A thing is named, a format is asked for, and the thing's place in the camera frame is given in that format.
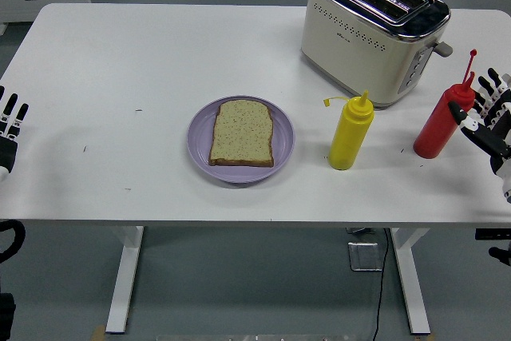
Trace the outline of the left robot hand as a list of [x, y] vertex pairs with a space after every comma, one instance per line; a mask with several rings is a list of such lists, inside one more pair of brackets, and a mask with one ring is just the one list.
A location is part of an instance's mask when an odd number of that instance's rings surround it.
[[13, 171], [18, 151], [18, 136], [21, 125], [29, 110], [27, 103], [22, 103], [17, 110], [18, 95], [12, 93], [1, 110], [1, 181]]

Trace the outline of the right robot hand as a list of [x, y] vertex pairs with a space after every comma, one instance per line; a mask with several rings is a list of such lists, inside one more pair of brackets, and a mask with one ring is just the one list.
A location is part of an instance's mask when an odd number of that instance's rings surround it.
[[490, 156], [490, 168], [502, 179], [504, 198], [510, 200], [510, 76], [490, 68], [478, 83], [473, 113], [455, 101], [448, 107], [463, 134]]

